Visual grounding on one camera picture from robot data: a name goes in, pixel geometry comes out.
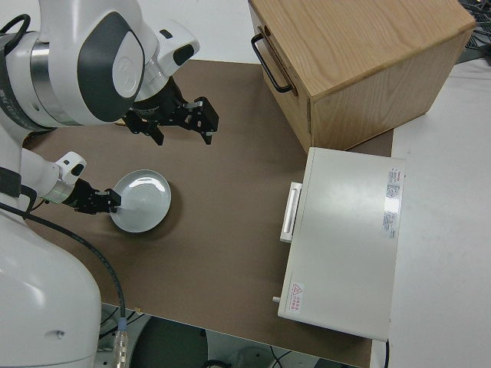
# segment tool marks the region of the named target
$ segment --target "brown table mat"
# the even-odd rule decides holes
[[[176,82],[188,100],[206,96],[220,115],[206,146],[197,133],[163,127],[157,146],[121,126],[58,129],[34,142],[55,161],[67,151],[88,162],[82,178],[114,187],[137,169],[164,175],[172,204],[154,230],[122,232],[109,215],[85,215],[64,205],[37,215],[96,245],[116,269],[127,306],[144,313],[228,333],[353,366],[369,366],[371,341],[277,316],[288,245],[279,241],[291,181],[301,182],[307,156],[262,80],[260,66],[191,61]],[[356,147],[390,155],[391,134]],[[63,235],[30,224],[81,259],[102,300],[117,303],[110,277],[88,251]]]

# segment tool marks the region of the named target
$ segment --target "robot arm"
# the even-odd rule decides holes
[[[0,365],[87,368],[100,323],[94,279],[76,258],[4,211],[18,209],[22,185],[82,212],[93,211],[101,195],[108,196],[101,206],[111,210],[117,197],[79,179],[72,159],[49,163],[22,152],[24,137],[124,117],[134,133],[157,141],[157,126],[180,125],[209,143],[218,116],[204,97],[187,103],[172,79],[199,48],[181,26],[167,23],[154,34],[134,0],[39,4],[39,32],[25,32],[28,16],[0,30],[0,290],[9,331],[0,338]],[[17,21],[24,22],[20,31],[6,35]],[[74,319],[77,312],[84,318]],[[121,313],[124,320],[124,308]],[[124,346],[119,353],[117,366],[124,366]]]
[[[180,125],[210,143],[215,110],[205,97],[187,103],[172,78],[199,50],[182,25],[168,21],[155,34],[133,0],[39,4],[41,31],[25,34],[6,59],[12,92],[32,125],[101,125],[124,117],[133,133],[155,137],[158,125]]]
[[[102,192],[80,179],[86,165],[82,156],[75,152],[69,152],[56,163],[50,163],[38,154],[22,149],[21,184],[33,189],[38,197],[69,205],[76,212],[91,215],[116,212],[121,205],[121,197],[114,190]]]

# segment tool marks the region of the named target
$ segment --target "white bowl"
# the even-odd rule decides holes
[[[114,191],[121,196],[121,206],[110,217],[125,232],[146,232],[157,226],[169,211],[169,183],[158,172],[130,172],[116,184]]]

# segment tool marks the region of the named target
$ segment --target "wood grain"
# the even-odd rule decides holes
[[[349,149],[426,113],[470,31],[334,92],[312,106],[312,146]]]
[[[264,32],[265,24],[259,18],[259,16],[251,9],[252,23],[256,32]],[[288,81],[283,77],[286,73],[289,76],[289,80],[295,85],[297,96],[292,92],[280,94],[275,90],[268,76],[264,72],[264,79],[272,92],[273,96],[281,107],[290,127],[292,127],[295,135],[298,137],[300,144],[305,152],[308,152],[308,148],[311,146],[311,134],[310,134],[310,98],[303,87],[303,83],[300,81],[298,75],[292,69],[292,66],[288,64],[285,56],[281,54],[281,49],[275,39],[270,35],[265,34],[265,41],[260,41],[257,46],[261,52],[261,55],[266,61],[269,70],[272,72],[275,79],[281,85],[286,85]]]
[[[449,0],[249,1],[316,98],[474,26]]]

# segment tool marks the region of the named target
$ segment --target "sticker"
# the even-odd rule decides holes
[[[403,173],[399,169],[390,169],[387,176],[383,224],[385,236],[391,239],[397,235],[402,179]]]
[[[299,284],[298,282],[292,282],[290,284],[290,301],[288,302],[288,311],[300,313],[304,290],[305,286],[303,284]]]

